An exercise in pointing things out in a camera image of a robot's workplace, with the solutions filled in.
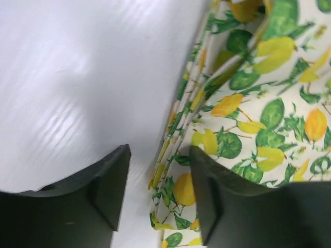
folded fabric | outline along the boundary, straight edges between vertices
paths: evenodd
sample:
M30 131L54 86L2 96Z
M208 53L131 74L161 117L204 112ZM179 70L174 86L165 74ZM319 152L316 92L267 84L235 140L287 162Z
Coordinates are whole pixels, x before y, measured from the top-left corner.
M162 248L201 243L190 145L270 188L331 178L330 22L331 0L212 2L149 184Z

fabric bag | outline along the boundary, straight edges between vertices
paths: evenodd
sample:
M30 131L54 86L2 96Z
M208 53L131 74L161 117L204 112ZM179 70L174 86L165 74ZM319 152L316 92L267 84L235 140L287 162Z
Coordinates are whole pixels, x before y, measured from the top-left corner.
M162 248L201 244L188 147L269 188L331 179L331 0L214 0L149 189Z

black plastic piece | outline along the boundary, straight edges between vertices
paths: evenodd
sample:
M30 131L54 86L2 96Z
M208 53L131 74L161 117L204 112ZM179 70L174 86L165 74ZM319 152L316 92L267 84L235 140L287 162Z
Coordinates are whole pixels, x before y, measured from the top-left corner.
M0 193L0 247L109 248L130 162L128 145L40 191Z
M331 182L269 189L219 165L199 147L190 147L189 156L208 248L331 247Z

green leaf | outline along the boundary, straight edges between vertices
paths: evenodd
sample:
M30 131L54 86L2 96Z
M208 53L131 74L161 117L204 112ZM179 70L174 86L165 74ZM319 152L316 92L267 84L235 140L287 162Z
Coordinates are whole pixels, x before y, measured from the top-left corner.
M263 172L248 165L244 168L243 176L251 182L259 183L263 177Z
M331 130L329 127L327 127L324 136L324 149L327 149L330 146L331 146Z
M197 57L197 54L199 52L199 49L200 49L200 46L193 48L193 51L192 51L192 53L190 55L190 60L189 60L190 62L194 62L195 61L195 58Z
M225 31L231 30L240 25L240 22L235 19L219 20L214 19L213 29L211 31L212 35L217 35Z
M190 165L190 159L188 156L184 155L177 155L175 158L176 162L182 166L189 166Z
M202 76L204 77L204 79L205 79L206 81L210 78L210 76L206 75L205 73L203 73Z
M220 131L217 134L217 143L218 143L218 156L234 159L242 151L242 142L234 133L223 133Z
M281 98L269 102L263 109L260 122L272 130L281 123L284 117L285 107Z
M235 55L236 54L234 52L231 52L231 51L228 51L228 50L221 50L218 53L218 55L216 56L216 58L214 59L212 73L215 73L222 65L224 65L229 59L231 59ZM221 82L221 80L218 79L219 77L220 77L220 75L217 76L216 78L211 79L209 82L206 82L205 86L204 86L204 89L205 90L208 89L209 85L222 85L222 84L224 84L224 82L227 80L227 78L223 78L224 80L223 80L223 82Z
M273 181L266 181L266 182L262 182L260 185L262 186L268 186L268 183L271 183L271 185L274 185L278 180L273 180Z
M304 70L309 67L309 64L303 59L299 58L293 67L293 70L290 74L289 80L292 81L295 79L299 74L301 74Z
M202 115L198 114L196 118L192 120L193 123L203 123L203 120L201 120Z
M215 21L215 14L214 13L210 13L208 16L208 20L207 20L207 24L206 24L206 31L212 30L212 26L214 24Z
M209 96L211 96L214 92L216 92L222 85L224 85L229 79L231 79L238 71L238 69L243 64L242 60L235 62L228 70L226 70L221 75L216 78L211 79L204 86L204 91L207 92Z
M175 203L175 205L177 205L177 201L176 201L175 196L174 196L173 193L171 194L171 198L170 198L170 200L171 200L173 203Z
M183 113L184 113L184 111L181 111L181 112L179 112L179 113L176 114L176 116L175 116L173 122L171 123L171 125L170 125L170 127L169 127L168 136L173 135L174 132L176 131L177 126L178 126L178 124L179 124L179 122L180 122L180 119L181 119L182 116L183 116Z
M149 213L149 220L151 222L151 226L155 227L155 212Z
M175 215L175 221L176 221L176 226L177 226L178 230L187 229L192 224L188 220L185 220L185 219L179 217L176 213L174 213L174 215Z
M172 177L167 177L162 188L162 199L164 204L168 207L170 205L170 199L172 192L174 191L174 181Z
M225 11L224 14L227 16L228 20L236 20L236 18L234 17L234 15L230 9Z
M227 49L234 53L240 53L247 48L252 34L245 29L234 29L230 32L227 40Z
M243 173L244 173L244 169L245 169L245 167L242 167L243 163L244 163L244 161L241 161L241 162L237 163L235 166L233 166L231 168L231 171L233 171L234 173L242 176Z
M187 102L184 108L184 114L187 116L188 113L193 113L193 110L191 110L192 102Z
M288 150L291 150L293 147L296 147L298 144L284 144L284 145L281 145L280 147L278 147L278 149L282 150L283 152L286 152Z
M296 168L293 167L291 164L288 164L285 170L284 180L282 180L277 186L280 187L288 184L295 172L296 172Z
M212 111L213 108L214 108L214 106L212 106L212 105L210 105L210 106L205 105L205 106L202 107L201 110L203 112L209 112L209 111Z
M255 73L246 73L245 71L239 71L230 79L229 88L231 90L242 90L252 86L260 75Z
M237 117L238 117L238 115L239 115L239 111L238 110L235 110L232 114L227 115L226 118L236 120Z
M320 94L309 94L305 91L304 86L301 87L300 89L300 96L302 97L302 99L304 99L308 104L313 104L313 103L317 103L320 101L321 99L321 95Z
M320 157L316 159L310 167L310 172L313 174L324 174L331 166L329 157Z
M317 0L317 6L323 13L331 12L331 1L330 0Z
M176 247L181 243L182 239L183 234L175 232L174 234L171 234L169 237L167 237L165 240L168 243L168 247Z
M284 145L285 136L274 131L261 129L255 139L256 146L278 148Z
M177 91L177 100L181 100L182 97L183 97L183 94L185 92L185 89L186 89L186 85L187 85L187 80L186 79L182 79L180 85L179 85L179 89Z
M180 128L179 129L179 135L184 137L184 133L185 133L185 129L184 128Z
M263 83L263 84L259 84L259 85L256 85L256 86L253 86L253 87L250 87L248 89L245 89L241 92L239 92L240 94L244 95L244 97L248 96L251 92L254 92L254 91L261 91L262 89L262 86L263 85L273 85L276 81L271 81L271 82L267 82L267 83Z
M213 85L209 90L206 91L205 99L208 100L217 90L219 85Z
M303 117L285 117L284 118L284 128L287 131L294 131L294 136L297 141L308 140L308 137L305 133L306 122Z
M293 40L296 40L314 25L315 25L314 22L307 22L305 25L297 26L295 30L289 34L289 37L292 38Z
M288 36L297 26L299 10L298 0L275 1L273 14L262 40Z
M155 194L152 196L152 200L154 200L155 198L161 198L161 196L162 196L162 193L161 193L161 192L155 193Z

white table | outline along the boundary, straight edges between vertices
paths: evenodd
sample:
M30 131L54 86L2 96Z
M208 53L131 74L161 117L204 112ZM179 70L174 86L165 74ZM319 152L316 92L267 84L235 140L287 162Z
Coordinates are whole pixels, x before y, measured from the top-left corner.
M0 189L37 190L129 143L113 247L157 247L147 182L206 1L0 0Z

